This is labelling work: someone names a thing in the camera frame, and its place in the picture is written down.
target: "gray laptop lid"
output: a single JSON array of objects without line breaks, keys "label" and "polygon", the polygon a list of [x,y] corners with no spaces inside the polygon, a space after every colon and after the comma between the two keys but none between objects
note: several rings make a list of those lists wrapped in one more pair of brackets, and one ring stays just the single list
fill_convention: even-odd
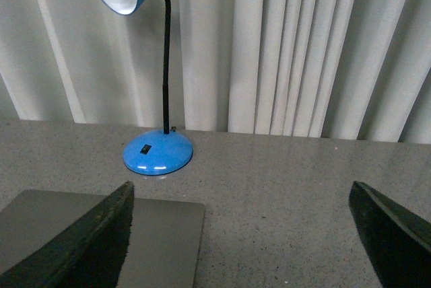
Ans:
[{"label": "gray laptop lid", "polygon": [[[25,190],[0,212],[0,273],[43,245],[104,196]],[[192,287],[205,207],[135,199],[117,287]]]}]

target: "black stand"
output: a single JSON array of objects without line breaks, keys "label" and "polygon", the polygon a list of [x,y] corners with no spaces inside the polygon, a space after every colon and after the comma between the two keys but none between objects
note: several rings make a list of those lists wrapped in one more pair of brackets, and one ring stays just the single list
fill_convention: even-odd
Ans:
[{"label": "black stand", "polygon": [[169,45],[170,45],[170,0],[165,2],[164,55],[163,55],[163,133],[169,134]]}]

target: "desk lamp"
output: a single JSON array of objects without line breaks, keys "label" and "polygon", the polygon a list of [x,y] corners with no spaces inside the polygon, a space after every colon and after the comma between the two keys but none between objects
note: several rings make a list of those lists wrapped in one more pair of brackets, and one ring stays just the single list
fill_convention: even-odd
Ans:
[{"label": "desk lamp", "polygon": [[[121,15],[132,14],[144,0],[102,0]],[[125,165],[144,175],[162,175],[186,165],[193,154],[191,142],[175,130],[169,130],[168,68],[170,43],[170,0],[165,0],[163,60],[163,129],[146,132],[127,144],[123,152]]]}]

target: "gray countertop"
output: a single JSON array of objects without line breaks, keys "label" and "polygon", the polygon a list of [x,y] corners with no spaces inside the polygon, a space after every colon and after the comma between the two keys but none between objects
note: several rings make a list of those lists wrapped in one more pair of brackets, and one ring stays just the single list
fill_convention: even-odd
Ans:
[{"label": "gray countertop", "polygon": [[34,188],[206,206],[197,287],[380,287],[348,207],[354,180],[431,220],[431,146],[184,131],[181,170],[145,177],[122,161],[146,129],[0,120],[0,209]]}]

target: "curtain fold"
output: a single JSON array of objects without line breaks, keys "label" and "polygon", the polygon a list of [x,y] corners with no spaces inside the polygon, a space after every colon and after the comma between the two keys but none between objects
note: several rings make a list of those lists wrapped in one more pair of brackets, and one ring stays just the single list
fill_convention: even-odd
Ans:
[{"label": "curtain fold", "polygon": [[[0,117],[162,126],[164,1],[0,0]],[[179,129],[431,143],[431,0],[172,0]]]}]

